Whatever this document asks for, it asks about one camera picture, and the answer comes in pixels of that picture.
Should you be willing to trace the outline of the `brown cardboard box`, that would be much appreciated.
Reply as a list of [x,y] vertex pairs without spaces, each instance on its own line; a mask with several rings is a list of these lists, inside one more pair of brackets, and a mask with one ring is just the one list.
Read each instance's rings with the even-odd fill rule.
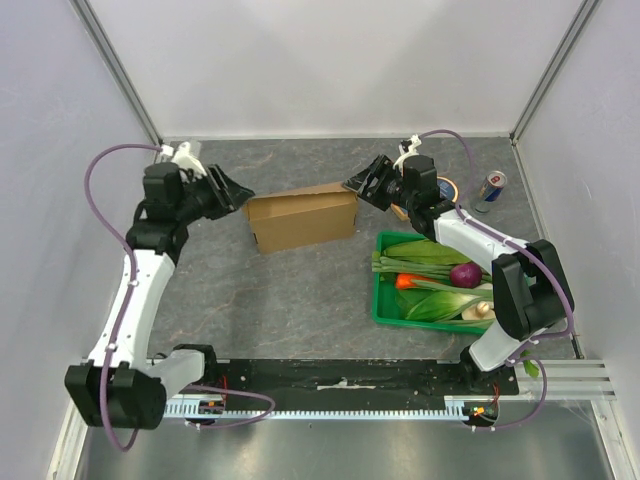
[[243,210],[258,250],[271,254],[353,236],[358,200],[337,182],[254,197]]

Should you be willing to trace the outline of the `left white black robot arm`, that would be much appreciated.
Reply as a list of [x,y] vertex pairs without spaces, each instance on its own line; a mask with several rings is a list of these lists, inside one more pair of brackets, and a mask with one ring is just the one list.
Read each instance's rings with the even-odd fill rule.
[[147,167],[144,197],[126,234],[123,274],[103,333],[88,359],[68,368],[64,384],[90,427],[153,430],[167,401],[188,386],[216,388],[216,354],[205,344],[180,344],[156,364],[147,361],[159,302],[189,238],[190,224],[240,210],[254,192],[218,166],[204,176],[173,162]]

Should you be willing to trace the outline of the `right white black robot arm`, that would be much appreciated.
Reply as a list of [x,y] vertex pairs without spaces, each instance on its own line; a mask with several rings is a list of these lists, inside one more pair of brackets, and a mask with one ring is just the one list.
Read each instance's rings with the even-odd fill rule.
[[494,370],[513,365],[528,344],[553,337],[550,329],[559,321],[572,333],[575,305],[554,245],[507,237],[444,199],[431,158],[411,155],[394,163],[380,155],[343,185],[382,211],[393,204],[405,208],[418,233],[491,275],[497,318],[461,356],[457,377],[465,391],[483,392]]

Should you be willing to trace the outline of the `orange blue rectangular box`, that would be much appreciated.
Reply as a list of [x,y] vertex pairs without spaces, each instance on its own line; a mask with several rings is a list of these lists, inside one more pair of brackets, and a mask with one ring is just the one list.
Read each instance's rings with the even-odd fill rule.
[[392,204],[391,205],[391,210],[392,212],[401,220],[401,221],[408,221],[409,220],[409,215],[406,209],[396,205],[396,204]]

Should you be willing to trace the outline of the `orange carrot piece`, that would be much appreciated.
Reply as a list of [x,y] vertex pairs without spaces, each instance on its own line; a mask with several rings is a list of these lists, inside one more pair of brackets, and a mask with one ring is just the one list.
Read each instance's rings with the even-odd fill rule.
[[416,281],[427,281],[427,278],[417,274],[398,273],[395,279],[395,288],[398,290],[418,288]]

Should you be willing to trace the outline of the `green bean bundle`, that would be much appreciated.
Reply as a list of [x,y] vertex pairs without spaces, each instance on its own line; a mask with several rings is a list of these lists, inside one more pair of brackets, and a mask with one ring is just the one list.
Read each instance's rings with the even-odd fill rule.
[[374,251],[371,255],[371,269],[375,273],[391,275],[391,274],[414,274],[428,279],[451,285],[450,265],[436,265],[416,263],[406,260],[399,260],[382,255],[380,252]]

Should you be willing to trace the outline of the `blue silver drink can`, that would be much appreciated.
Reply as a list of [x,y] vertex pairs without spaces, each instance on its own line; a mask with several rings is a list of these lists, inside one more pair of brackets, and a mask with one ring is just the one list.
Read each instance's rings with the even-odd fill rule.
[[474,194],[471,206],[477,213],[488,213],[507,185],[507,176],[498,170],[490,171]]

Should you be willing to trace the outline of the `purple onion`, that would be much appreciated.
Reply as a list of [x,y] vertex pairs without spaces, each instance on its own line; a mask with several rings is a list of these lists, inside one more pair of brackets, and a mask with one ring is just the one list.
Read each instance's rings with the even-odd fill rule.
[[451,269],[449,279],[454,287],[474,289],[483,282],[483,270],[473,262],[459,264]]

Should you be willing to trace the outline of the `beige mushroom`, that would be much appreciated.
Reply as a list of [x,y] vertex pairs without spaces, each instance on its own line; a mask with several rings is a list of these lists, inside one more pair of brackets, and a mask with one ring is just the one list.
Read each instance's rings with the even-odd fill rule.
[[493,285],[484,283],[475,288],[476,291],[486,291],[486,295],[465,294],[468,307],[462,311],[461,317],[465,321],[481,322],[496,319],[493,302]]

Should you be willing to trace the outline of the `left aluminium frame post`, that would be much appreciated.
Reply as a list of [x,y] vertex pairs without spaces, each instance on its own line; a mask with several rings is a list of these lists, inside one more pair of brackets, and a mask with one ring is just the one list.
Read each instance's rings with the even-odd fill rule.
[[88,0],[70,0],[69,3],[75,10],[85,31],[99,52],[113,80],[122,93],[126,103],[144,130],[147,138],[154,144],[162,143],[162,136],[154,124],[145,107],[139,93],[128,75],[115,47],[98,18],[92,4]]

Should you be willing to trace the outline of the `aluminium frame post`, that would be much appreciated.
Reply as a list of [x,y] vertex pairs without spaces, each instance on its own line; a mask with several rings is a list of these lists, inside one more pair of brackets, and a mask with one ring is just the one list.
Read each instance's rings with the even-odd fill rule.
[[513,147],[517,146],[523,137],[526,129],[551,90],[555,80],[561,73],[572,51],[577,46],[600,4],[600,0],[583,0],[580,2],[549,62],[525,103],[514,127],[509,133],[509,139]]
[[88,0],[70,0],[69,3],[75,10],[85,31],[99,52],[113,80],[122,93],[126,103],[144,130],[147,138],[154,144],[162,143],[162,136],[154,124],[145,107],[139,93],[128,75],[115,47],[98,18],[92,4]]

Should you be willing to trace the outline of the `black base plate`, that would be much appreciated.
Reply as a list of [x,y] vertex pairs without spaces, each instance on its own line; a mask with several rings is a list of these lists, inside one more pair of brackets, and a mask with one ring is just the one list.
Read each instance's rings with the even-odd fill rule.
[[425,359],[231,359],[217,362],[217,374],[233,389],[280,402],[289,394],[338,392],[432,398],[519,393],[512,368],[473,378],[458,363]]

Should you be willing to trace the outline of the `right aluminium frame post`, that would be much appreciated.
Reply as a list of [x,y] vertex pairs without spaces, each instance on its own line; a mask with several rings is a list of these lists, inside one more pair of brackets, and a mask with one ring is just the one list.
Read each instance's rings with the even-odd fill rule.
[[523,137],[526,129],[551,90],[555,80],[561,73],[572,51],[577,46],[600,4],[600,0],[583,0],[580,2],[549,62],[525,103],[514,127],[509,133],[509,139],[513,147],[517,146]]

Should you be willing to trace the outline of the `aluminium front rail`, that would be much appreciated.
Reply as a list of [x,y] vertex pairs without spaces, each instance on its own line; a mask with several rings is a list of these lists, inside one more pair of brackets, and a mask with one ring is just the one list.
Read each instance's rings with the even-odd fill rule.
[[[105,399],[110,406],[122,408],[148,406],[156,403],[165,403],[181,392],[202,390],[205,387],[229,387],[227,380],[217,374],[217,362],[218,360],[214,357],[207,357],[204,369],[197,379],[194,379],[190,373],[168,374],[166,372],[169,365],[168,360],[161,360],[154,364],[148,363],[139,369],[133,369],[128,364],[103,369],[93,363],[86,363],[72,366],[68,369],[65,376],[65,386],[80,407],[96,407],[101,399]],[[515,396],[504,396],[496,393],[491,397],[527,396],[533,393],[535,386],[540,382],[546,382],[548,394],[558,398],[608,395],[613,391],[604,366],[598,362],[588,362],[586,360],[545,361],[541,365],[537,365],[533,360],[527,360],[519,367],[506,368],[512,368],[515,371],[519,393]],[[469,373],[465,369],[464,371],[473,378],[482,374],[490,374]],[[351,407],[356,396],[365,397],[368,395],[380,397],[384,408],[397,407],[399,401],[403,398],[408,398],[412,402],[424,400],[427,403],[443,402],[446,397],[490,398],[479,395],[432,398],[418,394],[406,396],[371,392],[289,394],[282,402],[271,396],[269,397],[273,398],[277,406],[281,408],[294,409],[310,407],[310,398],[315,394],[320,395],[320,405],[322,407],[326,407],[330,403]]]

